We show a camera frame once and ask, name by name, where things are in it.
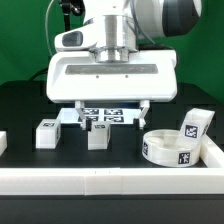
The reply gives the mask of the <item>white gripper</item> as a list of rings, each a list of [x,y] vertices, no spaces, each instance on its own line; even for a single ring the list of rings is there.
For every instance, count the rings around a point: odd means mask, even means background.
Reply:
[[[85,131],[91,130],[92,121],[83,112],[83,101],[140,101],[133,123],[141,130],[150,101],[167,102],[176,96],[175,67],[173,50],[132,53],[126,63],[97,63],[87,51],[60,52],[50,61],[46,92],[53,102],[76,101]]]

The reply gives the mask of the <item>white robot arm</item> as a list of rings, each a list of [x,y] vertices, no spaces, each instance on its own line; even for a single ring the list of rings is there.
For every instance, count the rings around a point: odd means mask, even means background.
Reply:
[[[167,102],[177,94],[173,49],[157,37],[180,36],[198,22],[202,0],[80,0],[83,25],[55,37],[56,54],[47,75],[47,96],[57,103],[73,102],[82,128],[87,102],[138,102],[140,127],[152,101]]]

